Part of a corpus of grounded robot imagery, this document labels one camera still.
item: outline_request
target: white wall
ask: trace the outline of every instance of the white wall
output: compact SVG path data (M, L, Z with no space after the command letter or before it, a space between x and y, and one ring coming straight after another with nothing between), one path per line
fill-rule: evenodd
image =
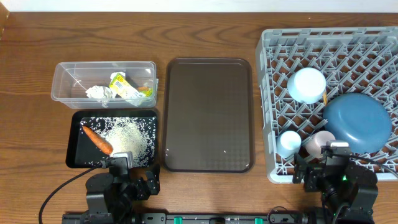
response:
M398 0L0 0L11 11L398 12Z

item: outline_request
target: carrot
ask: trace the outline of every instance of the carrot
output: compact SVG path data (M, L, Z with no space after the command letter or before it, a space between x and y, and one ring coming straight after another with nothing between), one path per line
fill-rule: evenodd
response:
M146 90L150 90L150 88L146 87L146 86L142 86L142 87L138 87L137 90L138 91L146 91Z
M112 146L106 142L101 136L97 135L89 127L83 126L84 132L93 141L93 143L100 149L103 153L110 155L113 152Z

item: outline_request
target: black tray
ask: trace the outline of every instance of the black tray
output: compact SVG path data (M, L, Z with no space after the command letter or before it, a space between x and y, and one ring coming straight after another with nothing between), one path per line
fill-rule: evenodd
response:
M157 136L157 112L154 110L88 110L78 111L72 116L70 126L69 143L66 164L70 168L89 168L91 162L96 164L107 157L101 152L86 134L81 131L80 121L91 117L134 117L155 118L151 124ZM147 166L150 166L157 154L157 140L155 139L154 157L149 158Z
M171 61L164 119L168 170L247 172L254 164L250 64L240 58Z

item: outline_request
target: brown tray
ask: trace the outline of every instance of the brown tray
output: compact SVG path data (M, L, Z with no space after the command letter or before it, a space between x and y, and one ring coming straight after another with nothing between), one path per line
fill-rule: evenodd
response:
M162 147L180 172L248 171L254 164L252 78L239 58L177 58L169 63Z

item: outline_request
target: clear plastic container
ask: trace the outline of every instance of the clear plastic container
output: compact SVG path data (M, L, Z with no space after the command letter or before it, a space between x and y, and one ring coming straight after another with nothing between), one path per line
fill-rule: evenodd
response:
M153 89L143 98L88 98L86 90L92 86L109 86L114 72L126 73L126 80L134 88ZM150 108L156 105L157 79L154 62L62 62L55 68L51 98L72 109Z

